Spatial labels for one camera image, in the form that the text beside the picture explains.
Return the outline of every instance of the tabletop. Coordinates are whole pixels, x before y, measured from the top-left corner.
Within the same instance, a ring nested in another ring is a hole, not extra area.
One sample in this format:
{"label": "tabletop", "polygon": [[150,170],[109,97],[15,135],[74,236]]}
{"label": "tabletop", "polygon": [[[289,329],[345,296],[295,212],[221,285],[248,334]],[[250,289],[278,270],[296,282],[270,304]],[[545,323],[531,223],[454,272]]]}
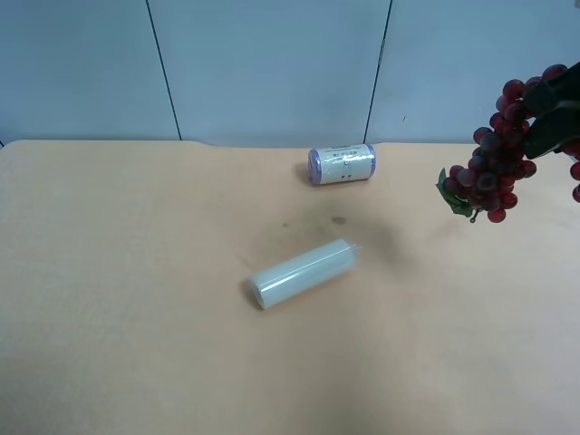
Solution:
{"label": "tabletop", "polygon": [[[307,150],[19,141],[0,151],[0,428],[68,434],[570,434],[580,205],[570,160],[501,224],[435,183],[461,144]],[[336,238],[350,273],[270,310],[251,275]]]}

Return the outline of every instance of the grape bunch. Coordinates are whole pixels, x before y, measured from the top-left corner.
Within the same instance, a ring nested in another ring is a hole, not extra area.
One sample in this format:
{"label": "grape bunch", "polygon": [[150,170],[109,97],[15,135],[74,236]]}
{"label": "grape bunch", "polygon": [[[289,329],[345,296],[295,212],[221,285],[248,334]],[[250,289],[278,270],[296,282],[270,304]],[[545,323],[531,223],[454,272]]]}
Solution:
{"label": "grape bunch", "polygon": [[[496,101],[498,111],[489,119],[489,127],[480,127],[473,133],[478,147],[473,151],[466,168],[455,165],[449,176],[440,179],[441,194],[454,212],[471,215],[475,219],[479,212],[487,211],[493,223],[502,222],[510,210],[517,205],[514,193],[516,181],[532,177],[536,164],[524,159],[524,139],[529,122],[534,117],[522,102],[528,92],[542,80],[549,80],[566,71],[564,65],[552,65],[542,77],[532,77],[526,83],[510,80]],[[580,159],[580,144],[568,150]],[[572,177],[580,181],[580,163],[571,169]],[[574,199],[580,202],[580,185],[574,190]]]}
{"label": "grape bunch", "polygon": [[[580,160],[580,141],[564,147],[562,151],[568,156]],[[577,161],[572,165],[572,168],[570,168],[570,175],[576,181],[580,181],[580,161]],[[574,201],[580,202],[580,184],[572,190],[572,198],[574,198]]]}

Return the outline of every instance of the gray wall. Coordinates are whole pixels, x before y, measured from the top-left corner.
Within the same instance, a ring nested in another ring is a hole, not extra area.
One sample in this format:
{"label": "gray wall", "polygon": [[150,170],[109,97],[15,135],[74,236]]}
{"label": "gray wall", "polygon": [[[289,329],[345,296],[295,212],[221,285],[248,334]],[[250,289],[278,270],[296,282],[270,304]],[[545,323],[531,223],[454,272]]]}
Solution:
{"label": "gray wall", "polygon": [[573,0],[394,0],[369,119],[389,5],[0,0],[0,140],[464,141],[505,81],[580,60]]}
{"label": "gray wall", "polygon": [[367,140],[471,141],[510,79],[580,61],[574,0],[394,0]]}

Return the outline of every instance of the stain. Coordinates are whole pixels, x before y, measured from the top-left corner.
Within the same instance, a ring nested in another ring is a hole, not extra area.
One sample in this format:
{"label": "stain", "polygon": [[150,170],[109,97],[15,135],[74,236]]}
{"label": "stain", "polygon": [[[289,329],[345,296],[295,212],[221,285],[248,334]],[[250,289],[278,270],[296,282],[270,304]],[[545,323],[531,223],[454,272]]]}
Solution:
{"label": "stain", "polygon": [[342,216],[334,216],[331,220],[336,225],[344,225],[346,222],[348,222],[348,219],[346,217],[342,217]]}

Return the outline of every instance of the green leaf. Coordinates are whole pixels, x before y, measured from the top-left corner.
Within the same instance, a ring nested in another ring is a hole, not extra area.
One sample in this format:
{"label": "green leaf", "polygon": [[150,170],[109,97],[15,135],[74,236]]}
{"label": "green leaf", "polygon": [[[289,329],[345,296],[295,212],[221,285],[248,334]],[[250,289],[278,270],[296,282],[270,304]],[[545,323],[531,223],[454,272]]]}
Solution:
{"label": "green leaf", "polygon": [[445,199],[445,202],[449,204],[453,213],[470,218],[473,214],[473,207],[466,199],[458,198],[445,191],[443,188],[443,181],[445,181],[446,178],[447,175],[445,174],[445,169],[442,169],[439,174],[439,182],[436,184],[439,193],[443,199]]}

